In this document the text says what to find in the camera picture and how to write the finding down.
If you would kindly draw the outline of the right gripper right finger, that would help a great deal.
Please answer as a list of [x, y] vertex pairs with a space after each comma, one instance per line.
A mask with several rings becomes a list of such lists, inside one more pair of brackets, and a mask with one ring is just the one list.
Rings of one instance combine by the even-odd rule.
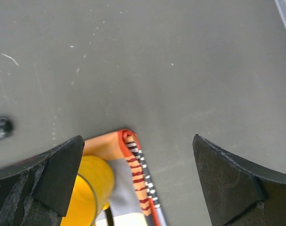
[[286, 174], [196, 134], [193, 152], [213, 226], [286, 226]]

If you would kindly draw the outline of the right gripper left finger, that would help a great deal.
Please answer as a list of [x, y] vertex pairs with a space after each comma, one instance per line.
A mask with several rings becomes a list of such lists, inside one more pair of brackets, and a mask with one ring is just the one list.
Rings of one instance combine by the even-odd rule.
[[58, 226], [67, 214], [84, 140], [0, 168], [0, 226]]

